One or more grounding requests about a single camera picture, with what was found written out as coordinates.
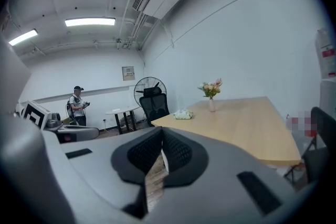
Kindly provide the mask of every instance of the electric fan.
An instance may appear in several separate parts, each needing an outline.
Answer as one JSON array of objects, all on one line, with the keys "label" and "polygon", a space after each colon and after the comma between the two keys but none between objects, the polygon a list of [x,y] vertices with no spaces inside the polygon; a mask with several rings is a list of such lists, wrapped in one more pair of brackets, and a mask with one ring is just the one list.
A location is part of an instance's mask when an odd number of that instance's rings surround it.
[{"label": "electric fan", "polygon": [[161,80],[154,77],[141,79],[134,88],[134,98],[138,105],[142,107],[139,99],[144,96],[144,93],[147,95],[159,93],[158,88],[161,89],[162,93],[167,94],[166,87]]}]

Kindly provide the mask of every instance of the office chair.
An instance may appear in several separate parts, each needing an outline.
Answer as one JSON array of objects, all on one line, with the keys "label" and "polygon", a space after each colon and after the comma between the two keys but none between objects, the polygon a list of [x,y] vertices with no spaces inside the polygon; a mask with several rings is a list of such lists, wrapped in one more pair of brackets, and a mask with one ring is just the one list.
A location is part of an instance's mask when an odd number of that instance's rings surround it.
[{"label": "office chair", "polygon": [[[316,142],[316,136],[312,139],[312,142],[302,155],[304,160],[304,166],[306,168],[308,183],[317,180],[324,170],[324,167],[330,157],[330,153],[334,150],[336,143],[336,121],[333,117],[326,114],[318,107],[314,107],[311,110],[311,118],[315,120],[317,124],[317,132],[322,138],[326,147],[310,151],[309,148]],[[296,166],[293,166],[284,177],[287,178],[291,174],[291,182],[293,183],[293,170]]]},{"label": "office chair", "polygon": [[152,121],[169,115],[167,96],[165,93],[162,93],[159,87],[155,87],[151,91],[145,91],[139,101],[146,114],[149,126],[154,126],[151,123]]}]

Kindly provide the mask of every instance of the person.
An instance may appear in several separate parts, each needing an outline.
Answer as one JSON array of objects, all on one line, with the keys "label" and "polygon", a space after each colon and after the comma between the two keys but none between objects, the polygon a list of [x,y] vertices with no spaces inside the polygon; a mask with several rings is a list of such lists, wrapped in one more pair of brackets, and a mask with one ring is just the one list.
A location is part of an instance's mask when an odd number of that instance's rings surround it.
[{"label": "person", "polygon": [[74,117],[76,122],[81,125],[81,126],[86,126],[86,116],[85,116],[85,112],[84,109],[90,104],[87,102],[83,102],[82,98],[80,97],[81,95],[81,91],[83,91],[84,89],[76,86],[73,89],[74,93],[73,95],[70,97],[70,105],[72,108],[72,111],[74,113]]}]

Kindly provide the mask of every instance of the fluorescent light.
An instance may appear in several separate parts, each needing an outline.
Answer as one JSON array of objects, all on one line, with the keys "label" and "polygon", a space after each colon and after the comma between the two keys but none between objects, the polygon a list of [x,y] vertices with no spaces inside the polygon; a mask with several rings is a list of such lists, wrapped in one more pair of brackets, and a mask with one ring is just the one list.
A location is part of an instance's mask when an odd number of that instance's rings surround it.
[{"label": "fluorescent light", "polygon": [[12,46],[18,44],[19,42],[21,41],[24,41],[28,38],[31,38],[31,37],[34,37],[34,36],[37,36],[37,31],[35,29],[33,29],[32,31],[28,32],[28,33],[25,33],[17,38],[14,38],[13,40],[11,40],[9,42],[9,44],[11,44]]},{"label": "fluorescent light", "polygon": [[79,18],[65,20],[67,26],[76,25],[114,25],[113,18]]}]

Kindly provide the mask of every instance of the conference table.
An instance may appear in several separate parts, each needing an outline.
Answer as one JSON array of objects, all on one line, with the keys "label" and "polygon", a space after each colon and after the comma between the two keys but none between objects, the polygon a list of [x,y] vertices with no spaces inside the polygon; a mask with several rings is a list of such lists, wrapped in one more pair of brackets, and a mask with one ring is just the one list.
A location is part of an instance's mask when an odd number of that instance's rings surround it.
[{"label": "conference table", "polygon": [[116,122],[117,122],[117,126],[118,126],[119,134],[122,134],[122,130],[121,130],[121,126],[120,126],[120,122],[119,122],[118,114],[119,114],[119,113],[123,113],[123,115],[124,115],[124,119],[125,119],[125,125],[126,125],[127,130],[129,131],[129,130],[130,130],[130,127],[128,126],[128,121],[127,121],[126,112],[130,112],[130,115],[131,115],[131,121],[132,121],[132,126],[133,126],[133,131],[136,131],[137,128],[136,128],[136,126],[135,126],[134,112],[133,112],[133,110],[138,109],[138,108],[139,108],[138,105],[133,105],[133,106],[125,107],[125,108],[113,109],[113,110],[111,110],[111,111],[106,112],[105,114],[106,114],[106,115],[114,115],[114,116],[115,116],[115,120],[116,120]]},{"label": "conference table", "polygon": [[208,101],[201,101],[187,108],[194,113],[190,120],[176,120],[170,114],[152,124],[231,143],[266,165],[300,163],[296,143],[267,97],[216,100],[215,107],[210,112]]}]

